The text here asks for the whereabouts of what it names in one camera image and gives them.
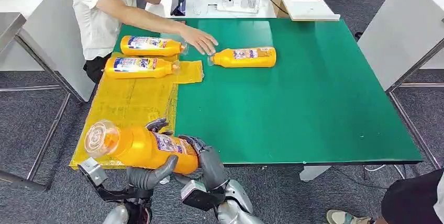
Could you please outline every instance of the bottle label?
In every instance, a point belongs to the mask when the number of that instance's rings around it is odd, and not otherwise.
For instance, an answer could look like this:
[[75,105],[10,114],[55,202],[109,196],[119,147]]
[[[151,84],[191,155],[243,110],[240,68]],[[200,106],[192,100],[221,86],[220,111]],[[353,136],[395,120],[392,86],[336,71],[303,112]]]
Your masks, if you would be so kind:
[[233,54],[234,54],[235,59],[257,58],[258,57],[257,49],[233,50]]
[[153,132],[157,141],[157,148],[161,151],[187,153],[187,144],[183,139],[173,139],[167,135]]
[[128,48],[130,49],[161,49],[167,46],[167,39],[157,37],[130,36]]
[[235,59],[271,57],[271,48],[251,48],[233,50]]
[[157,58],[116,58],[114,71],[117,72],[139,72],[153,71],[157,66]]

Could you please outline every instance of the yellow mat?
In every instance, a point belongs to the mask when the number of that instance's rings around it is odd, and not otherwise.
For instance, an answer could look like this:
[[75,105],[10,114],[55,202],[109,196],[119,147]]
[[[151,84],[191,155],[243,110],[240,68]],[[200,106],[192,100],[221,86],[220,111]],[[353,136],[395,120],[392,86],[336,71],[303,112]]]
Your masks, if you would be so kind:
[[[177,55],[164,59],[174,61]],[[77,165],[88,158],[83,140],[89,127],[101,119],[108,119],[116,126],[124,127],[145,125],[156,118],[166,117],[170,124],[165,129],[174,130],[177,85],[201,82],[202,78],[201,61],[182,61],[179,75],[160,79],[113,79],[104,74],[69,166],[77,169]],[[103,156],[96,160],[103,168],[125,168],[120,161],[110,157]]]

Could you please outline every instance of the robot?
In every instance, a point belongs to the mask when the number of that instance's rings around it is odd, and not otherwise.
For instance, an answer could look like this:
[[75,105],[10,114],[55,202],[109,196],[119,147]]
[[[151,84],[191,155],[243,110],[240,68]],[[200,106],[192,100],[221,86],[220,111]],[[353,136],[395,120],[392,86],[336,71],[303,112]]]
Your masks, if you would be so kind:
[[[167,124],[164,118],[160,118],[146,127],[158,132]],[[182,203],[204,211],[212,209],[220,224],[263,224],[252,214],[253,206],[244,188],[236,180],[228,178],[217,151],[197,137],[178,137],[186,140],[196,151],[203,172],[201,177],[193,179],[173,173],[178,158],[172,155],[155,170],[128,167],[128,185],[120,191],[110,191],[103,186],[107,176],[97,161],[89,158],[78,165],[100,198],[105,202],[120,203],[109,212],[103,224],[150,223],[153,189],[169,176],[185,185],[181,190]]]

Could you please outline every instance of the floor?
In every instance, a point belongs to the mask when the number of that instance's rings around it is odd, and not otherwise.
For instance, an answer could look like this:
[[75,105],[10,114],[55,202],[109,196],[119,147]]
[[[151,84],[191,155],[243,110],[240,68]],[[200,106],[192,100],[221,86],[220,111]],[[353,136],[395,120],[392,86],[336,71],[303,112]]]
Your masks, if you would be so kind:
[[[383,1],[326,0],[335,12],[342,14],[352,33],[365,30]],[[413,79],[444,81],[444,75],[442,71],[422,71]],[[50,78],[40,72],[0,73],[0,87],[48,83]],[[444,91],[401,88],[397,95],[442,163]],[[62,91],[0,93],[0,170],[27,175],[63,97]],[[50,190],[39,193],[0,181],[1,223],[102,223],[116,206],[102,202],[79,171],[68,167],[90,105],[76,104],[73,99],[68,104],[36,176],[37,182],[52,181]],[[332,208],[377,217],[384,190],[360,184],[388,187],[400,179],[393,166],[372,173],[364,172],[362,166],[338,166],[308,183],[298,179],[300,166],[227,170],[245,187],[255,214],[265,223],[325,223],[325,213]],[[430,171],[429,162],[406,166],[407,177]],[[107,170],[107,175],[106,186],[120,189],[125,184],[122,170]],[[179,190],[175,182],[155,189],[153,223],[215,223],[211,212],[182,205]]]

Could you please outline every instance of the yellow bottle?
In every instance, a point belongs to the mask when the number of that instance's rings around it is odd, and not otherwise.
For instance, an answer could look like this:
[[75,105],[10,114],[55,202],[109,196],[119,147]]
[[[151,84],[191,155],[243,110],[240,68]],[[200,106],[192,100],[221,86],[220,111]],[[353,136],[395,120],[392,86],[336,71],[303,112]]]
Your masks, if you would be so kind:
[[120,42],[120,49],[125,55],[170,57],[179,53],[186,53],[187,48],[186,43],[157,37],[124,36]]
[[273,67],[276,63],[276,50],[273,47],[225,49],[208,57],[208,64],[226,68]]
[[197,169],[197,154],[186,140],[147,130],[144,126],[118,128],[111,121],[93,124],[85,137],[85,151],[93,158],[112,156],[124,165],[156,169],[170,155],[179,157],[175,173]]
[[169,62],[160,58],[111,57],[105,65],[106,75],[115,79],[160,78],[179,71],[179,61]]

